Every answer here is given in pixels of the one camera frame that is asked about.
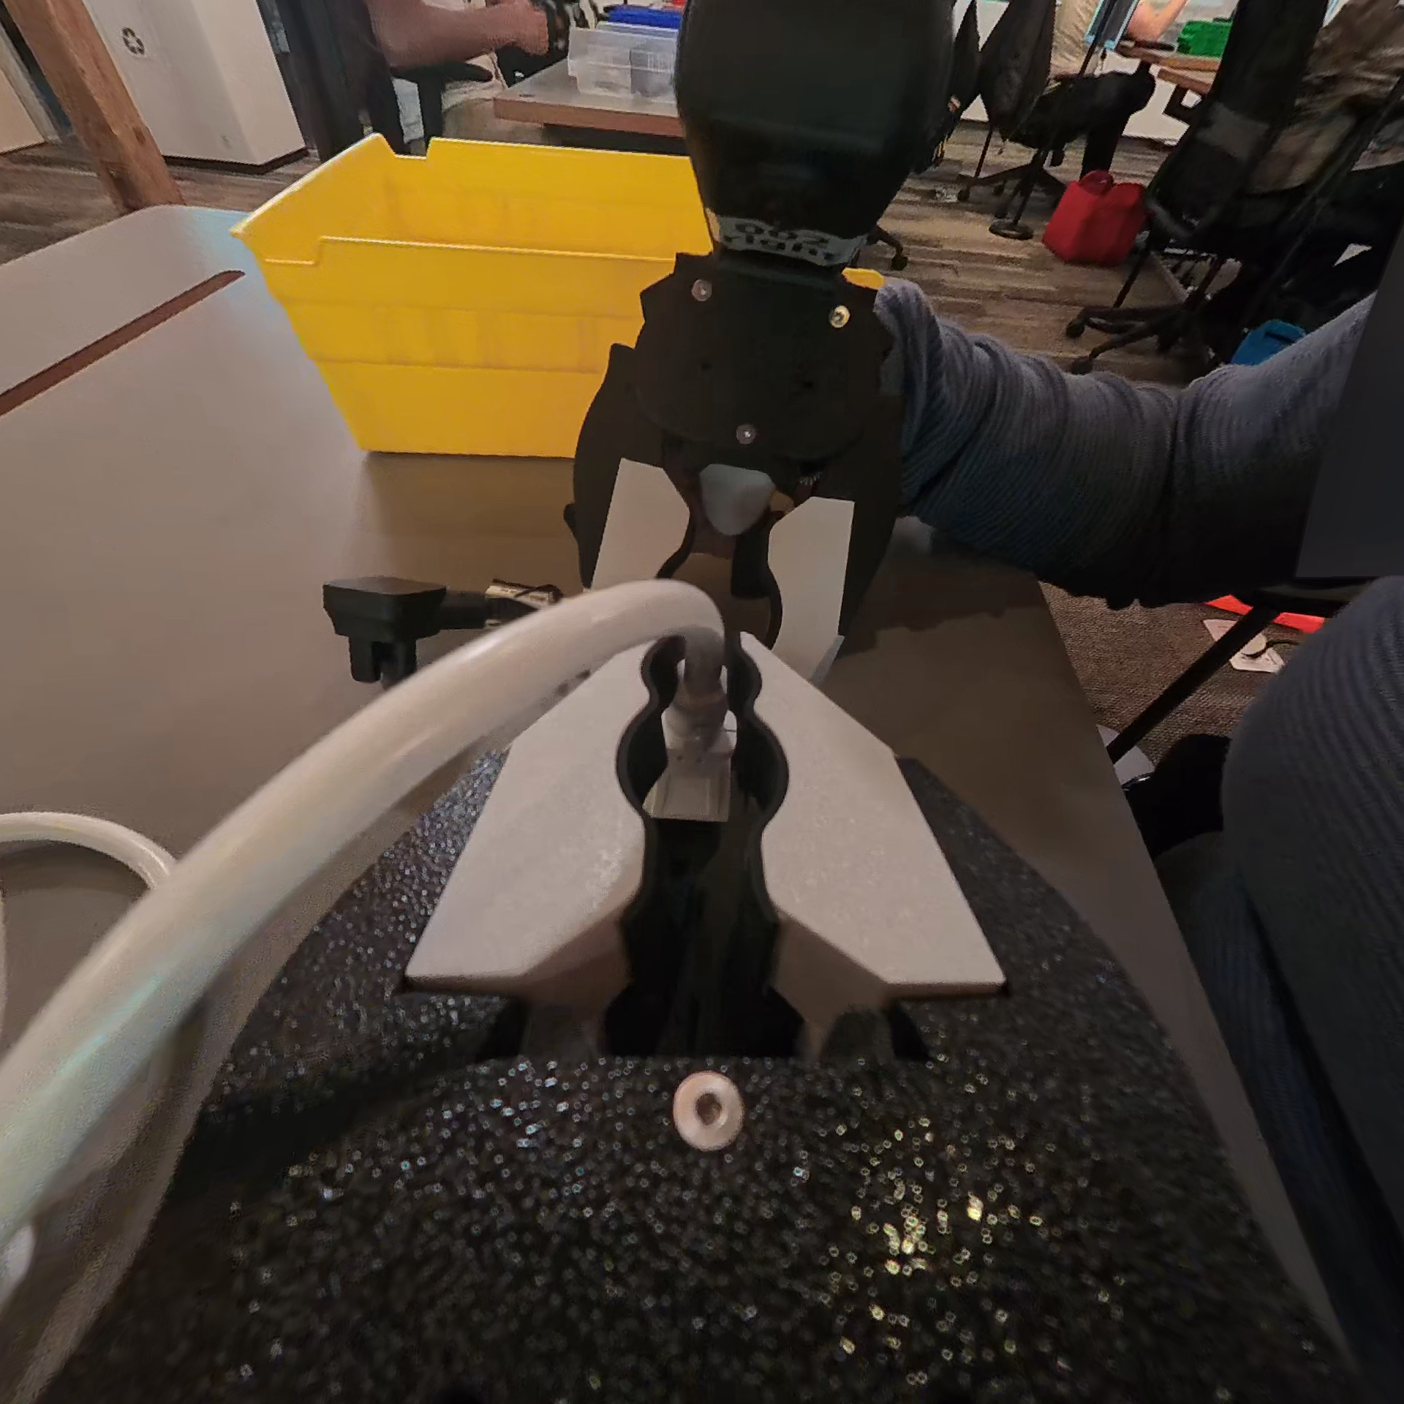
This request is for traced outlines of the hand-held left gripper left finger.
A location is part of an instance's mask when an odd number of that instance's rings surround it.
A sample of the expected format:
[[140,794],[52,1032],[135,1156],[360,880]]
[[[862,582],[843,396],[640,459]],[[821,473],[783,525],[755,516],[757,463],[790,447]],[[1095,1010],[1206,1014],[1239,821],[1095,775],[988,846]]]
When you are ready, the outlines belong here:
[[412,991],[517,1000],[556,1025],[545,1042],[606,1048],[646,865],[619,751],[653,703],[653,647],[624,649],[513,739],[409,960]]

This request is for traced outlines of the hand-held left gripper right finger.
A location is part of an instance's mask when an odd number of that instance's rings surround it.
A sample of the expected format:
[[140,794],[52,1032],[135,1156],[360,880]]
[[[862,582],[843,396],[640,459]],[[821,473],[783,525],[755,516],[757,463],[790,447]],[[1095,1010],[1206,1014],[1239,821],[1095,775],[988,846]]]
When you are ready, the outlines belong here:
[[853,1010],[1007,991],[894,750],[755,636],[741,643],[783,760],[761,876],[780,927],[771,984],[802,1019],[802,1052]]

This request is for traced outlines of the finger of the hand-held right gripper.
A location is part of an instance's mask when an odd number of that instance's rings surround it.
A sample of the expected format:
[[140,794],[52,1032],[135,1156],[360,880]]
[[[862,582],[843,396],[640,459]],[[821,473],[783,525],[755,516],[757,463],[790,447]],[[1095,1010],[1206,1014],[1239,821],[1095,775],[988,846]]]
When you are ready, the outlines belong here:
[[665,579],[694,527],[691,504],[663,466],[619,460],[592,589]]
[[821,682],[843,642],[840,617],[849,571],[852,500],[811,497],[785,513],[769,536],[777,587],[769,649],[809,682]]

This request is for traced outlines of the person's right forearm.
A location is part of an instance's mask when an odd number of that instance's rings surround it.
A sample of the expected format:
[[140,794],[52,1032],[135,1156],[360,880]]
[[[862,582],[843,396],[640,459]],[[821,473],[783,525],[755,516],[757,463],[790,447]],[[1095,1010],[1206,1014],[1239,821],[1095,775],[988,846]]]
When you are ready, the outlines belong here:
[[891,280],[875,310],[893,337],[883,384],[905,400],[899,517],[1115,608],[1285,584],[1374,302],[1168,387],[1073,374]]

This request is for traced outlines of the black angled plug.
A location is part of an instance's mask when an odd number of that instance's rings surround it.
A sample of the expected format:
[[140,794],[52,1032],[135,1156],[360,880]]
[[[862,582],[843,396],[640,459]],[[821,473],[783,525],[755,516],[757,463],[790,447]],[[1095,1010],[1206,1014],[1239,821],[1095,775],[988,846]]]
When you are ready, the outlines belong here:
[[347,642],[353,680],[384,687],[418,671],[425,640],[494,630],[564,598],[565,592],[554,583],[502,579],[483,590],[390,574],[346,577],[322,586],[324,609],[336,634]]

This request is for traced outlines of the yellow plastic bin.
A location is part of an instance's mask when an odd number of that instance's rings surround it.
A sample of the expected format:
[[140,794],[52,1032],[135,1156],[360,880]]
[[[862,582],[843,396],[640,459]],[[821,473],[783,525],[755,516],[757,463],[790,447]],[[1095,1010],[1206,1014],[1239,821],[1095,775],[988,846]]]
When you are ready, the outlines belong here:
[[713,245],[685,154],[381,134],[235,235],[362,448],[573,462],[641,292]]

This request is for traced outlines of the wooden-edged table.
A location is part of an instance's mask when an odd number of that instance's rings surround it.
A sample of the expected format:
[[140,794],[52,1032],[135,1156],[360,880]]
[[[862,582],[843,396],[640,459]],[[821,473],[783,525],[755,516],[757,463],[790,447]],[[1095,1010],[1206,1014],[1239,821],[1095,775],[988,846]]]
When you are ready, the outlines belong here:
[[687,134],[673,97],[581,92],[565,61],[499,90],[494,96],[494,109],[502,119],[539,127],[678,141]]

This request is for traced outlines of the clear plastic container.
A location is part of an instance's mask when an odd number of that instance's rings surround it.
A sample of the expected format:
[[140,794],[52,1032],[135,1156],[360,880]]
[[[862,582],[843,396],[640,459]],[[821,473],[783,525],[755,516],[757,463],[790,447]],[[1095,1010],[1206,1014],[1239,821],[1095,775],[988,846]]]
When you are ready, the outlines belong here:
[[647,24],[573,27],[568,73],[589,96],[669,99],[675,95],[679,35],[678,27]]

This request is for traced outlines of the red bag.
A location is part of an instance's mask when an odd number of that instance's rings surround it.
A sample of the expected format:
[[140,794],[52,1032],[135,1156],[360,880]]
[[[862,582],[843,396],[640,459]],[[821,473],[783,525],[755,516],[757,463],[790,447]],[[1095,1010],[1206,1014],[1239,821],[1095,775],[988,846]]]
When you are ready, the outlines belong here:
[[1147,222],[1147,187],[1095,169],[1064,190],[1042,244],[1064,263],[1117,269],[1131,257]]

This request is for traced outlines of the black office chair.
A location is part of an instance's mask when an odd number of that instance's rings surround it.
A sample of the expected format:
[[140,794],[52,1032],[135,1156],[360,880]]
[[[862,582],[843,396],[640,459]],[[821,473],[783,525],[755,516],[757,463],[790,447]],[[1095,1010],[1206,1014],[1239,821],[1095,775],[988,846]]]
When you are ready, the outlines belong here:
[[1402,2],[1239,2],[1218,73],[1146,191],[1146,241],[1115,305],[1068,323],[1108,337],[1086,375],[1155,342],[1228,359],[1324,232],[1368,146],[1402,122]]
[[1130,121],[1150,105],[1156,90],[1149,62],[1133,71],[1103,68],[1109,48],[1102,35],[1087,52],[1089,59],[1101,59],[1096,73],[1049,86],[1054,26],[1055,1],[1014,1],[982,49],[976,96],[985,105],[988,138],[998,135],[1033,150],[1024,165],[976,172],[959,193],[965,201],[978,188],[994,188],[1000,195],[991,222],[995,236],[1033,238],[1024,219],[1029,203],[1038,190],[1045,190],[1054,203],[1062,200],[1067,185],[1052,169],[1071,144],[1083,141],[1082,175],[1111,171]]

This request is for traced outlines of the red floor tape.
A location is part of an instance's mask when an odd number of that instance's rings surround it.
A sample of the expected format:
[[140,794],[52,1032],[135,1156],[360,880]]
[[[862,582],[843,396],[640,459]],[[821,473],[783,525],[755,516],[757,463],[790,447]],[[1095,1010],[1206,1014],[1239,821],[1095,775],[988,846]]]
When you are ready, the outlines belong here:
[[[1245,617],[1254,608],[1254,605],[1247,603],[1234,595],[1222,595],[1219,598],[1203,602],[1206,608],[1213,608],[1220,612]],[[1282,609],[1273,617],[1273,625],[1280,628],[1294,630],[1296,633],[1311,634],[1317,633],[1326,625],[1327,617],[1320,612],[1308,612],[1299,609]]]

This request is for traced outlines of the person's torso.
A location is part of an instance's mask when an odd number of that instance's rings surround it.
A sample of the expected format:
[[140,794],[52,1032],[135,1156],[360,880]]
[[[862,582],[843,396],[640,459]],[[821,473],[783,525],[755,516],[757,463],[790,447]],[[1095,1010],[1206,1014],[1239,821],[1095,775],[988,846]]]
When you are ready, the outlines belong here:
[[1301,646],[1159,868],[1343,1335],[1402,1401],[1403,583]]

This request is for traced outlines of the white recycling cabinet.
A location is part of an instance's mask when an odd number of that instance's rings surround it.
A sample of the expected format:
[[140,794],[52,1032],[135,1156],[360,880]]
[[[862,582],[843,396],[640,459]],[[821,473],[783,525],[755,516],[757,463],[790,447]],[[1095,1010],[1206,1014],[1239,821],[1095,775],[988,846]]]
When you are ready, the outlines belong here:
[[260,2],[86,7],[169,160],[255,169],[306,152]]

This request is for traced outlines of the wooden post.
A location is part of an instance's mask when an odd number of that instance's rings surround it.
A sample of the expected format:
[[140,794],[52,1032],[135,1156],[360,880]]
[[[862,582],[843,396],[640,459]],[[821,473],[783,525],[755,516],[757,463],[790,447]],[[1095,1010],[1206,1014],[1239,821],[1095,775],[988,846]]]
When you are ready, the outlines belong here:
[[7,1],[11,17],[125,213],[185,195],[84,1]]

